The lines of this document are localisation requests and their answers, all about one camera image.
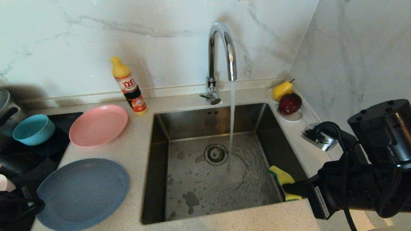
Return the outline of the yellow sponge brush with handle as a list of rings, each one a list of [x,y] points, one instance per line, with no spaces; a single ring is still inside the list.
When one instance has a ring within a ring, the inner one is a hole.
[[[294,184],[294,178],[288,174],[287,172],[283,171],[277,166],[271,166],[268,169],[269,173],[273,175],[276,180],[276,183],[279,185],[280,190],[284,194],[285,201],[297,201],[302,200],[302,197],[299,195],[295,195],[292,193],[285,192],[283,186],[286,184]]]

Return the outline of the pink bowl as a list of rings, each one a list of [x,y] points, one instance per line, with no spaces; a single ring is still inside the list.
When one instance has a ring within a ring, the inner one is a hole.
[[[0,192],[6,191],[10,193],[15,189],[15,184],[12,183],[5,175],[0,174]]]

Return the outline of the large blue-grey plate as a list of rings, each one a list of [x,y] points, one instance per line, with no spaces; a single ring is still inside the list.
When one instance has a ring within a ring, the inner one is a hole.
[[[36,216],[54,231],[82,231],[103,222],[124,201],[130,178],[119,163],[82,159],[51,173],[38,187],[45,203]]]

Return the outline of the teal bowl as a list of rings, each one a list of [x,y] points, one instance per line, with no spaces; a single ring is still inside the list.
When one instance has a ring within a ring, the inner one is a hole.
[[[49,140],[55,130],[56,126],[48,116],[37,114],[20,122],[13,130],[12,137],[27,146],[37,146]]]

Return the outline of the large pink plate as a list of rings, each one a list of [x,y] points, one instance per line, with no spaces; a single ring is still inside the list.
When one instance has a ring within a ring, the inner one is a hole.
[[[95,148],[114,141],[123,133],[129,116],[118,105],[94,107],[78,117],[69,131],[70,141],[83,148]]]

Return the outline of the yellow-capped orange dish soap bottle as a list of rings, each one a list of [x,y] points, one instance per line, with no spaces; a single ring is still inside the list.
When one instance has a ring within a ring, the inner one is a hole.
[[[112,75],[132,111],[138,116],[146,114],[148,109],[145,99],[135,78],[132,76],[130,67],[117,56],[113,56],[110,61],[112,63]]]

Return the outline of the chrome gooseneck faucet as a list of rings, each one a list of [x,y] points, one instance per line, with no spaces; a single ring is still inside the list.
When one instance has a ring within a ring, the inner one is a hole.
[[[214,69],[215,38],[217,35],[220,36],[224,45],[228,80],[236,81],[238,78],[237,57],[230,30],[223,22],[215,22],[211,26],[208,36],[208,76],[206,77],[206,93],[199,95],[200,97],[207,99],[210,105],[219,104],[221,101],[217,91],[217,76],[215,75]]]

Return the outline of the stainless steel sink basin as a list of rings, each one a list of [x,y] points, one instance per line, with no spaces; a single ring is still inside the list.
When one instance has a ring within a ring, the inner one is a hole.
[[[204,150],[220,144],[227,161],[213,166]],[[270,166],[306,180],[267,103],[154,114],[141,221],[151,225],[282,203]]]

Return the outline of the black frying pan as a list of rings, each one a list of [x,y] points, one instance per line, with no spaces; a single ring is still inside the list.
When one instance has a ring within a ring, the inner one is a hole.
[[[38,146],[27,146],[22,143],[14,143],[3,151],[0,151],[0,174],[8,178],[13,178],[26,174],[38,167],[40,164],[47,163],[57,165],[69,142],[62,143],[43,143]]]

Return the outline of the small white fruit dish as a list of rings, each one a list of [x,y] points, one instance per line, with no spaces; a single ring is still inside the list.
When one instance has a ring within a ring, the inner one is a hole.
[[[276,112],[279,114],[280,118],[281,118],[283,121],[288,122],[288,123],[296,123],[296,122],[302,120],[302,118],[303,118],[303,112],[302,112],[301,109],[299,109],[298,111],[296,111],[295,113],[290,114],[290,115],[280,114],[279,108],[278,108],[278,106],[279,106],[279,101],[277,101],[277,100],[275,100],[275,99],[273,98],[273,88],[270,88],[270,89],[268,89],[268,90],[266,91],[266,98],[267,98],[271,103],[273,103],[273,104],[276,105],[276,107],[277,107]]]

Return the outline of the dark red apple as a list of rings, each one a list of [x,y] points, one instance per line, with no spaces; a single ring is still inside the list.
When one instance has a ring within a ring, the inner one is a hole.
[[[283,115],[291,115],[302,107],[302,98],[296,94],[286,94],[279,101],[279,112]]]

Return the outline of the round metal drain strainer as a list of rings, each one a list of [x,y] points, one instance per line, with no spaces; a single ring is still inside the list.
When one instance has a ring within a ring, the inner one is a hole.
[[[211,144],[204,150],[204,158],[207,163],[219,166],[227,161],[228,151],[220,144]]]

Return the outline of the black glass induction cooktop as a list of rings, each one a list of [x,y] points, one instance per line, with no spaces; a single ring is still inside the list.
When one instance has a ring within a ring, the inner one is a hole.
[[[73,125],[73,123],[75,122],[75,120],[81,115],[82,115],[82,112],[49,115],[48,117],[55,124],[56,130],[55,130],[54,135],[51,136],[51,138],[47,140],[46,142],[47,143],[62,143],[64,141],[70,142],[69,130],[71,126]],[[17,140],[13,140],[9,146],[13,145],[14,143],[21,143],[21,142]],[[16,187],[27,185],[28,187],[30,187],[30,192],[33,195],[34,193],[37,193],[37,189],[40,186],[40,184],[51,173],[53,173],[57,169],[60,162],[57,165],[54,165],[54,164],[50,164],[50,161],[47,160],[47,163],[49,163],[49,165],[46,165],[45,163],[40,164],[38,167],[27,172],[26,174],[16,176],[13,178],[8,178],[8,179],[12,183],[14,183]]]

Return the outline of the yellow pear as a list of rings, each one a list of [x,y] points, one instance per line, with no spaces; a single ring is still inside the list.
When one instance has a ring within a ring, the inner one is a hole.
[[[275,86],[272,90],[273,99],[276,101],[280,101],[283,96],[291,94],[293,91],[294,80],[295,79],[292,79],[291,81],[286,81]]]

